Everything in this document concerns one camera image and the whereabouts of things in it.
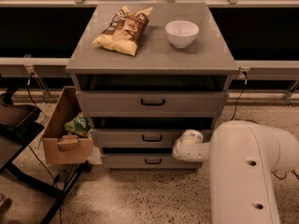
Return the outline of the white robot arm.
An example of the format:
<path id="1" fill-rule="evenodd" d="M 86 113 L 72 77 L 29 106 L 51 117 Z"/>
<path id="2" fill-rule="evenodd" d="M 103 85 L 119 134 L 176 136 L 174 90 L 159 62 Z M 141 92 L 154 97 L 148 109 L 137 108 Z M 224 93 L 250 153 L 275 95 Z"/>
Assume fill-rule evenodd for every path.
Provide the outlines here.
<path id="1" fill-rule="evenodd" d="M 293 134 L 231 120 L 208 142 L 196 130 L 185 131 L 172 155 L 209 164 L 212 224 L 280 224 L 271 174 L 299 166 L 299 141 Z"/>

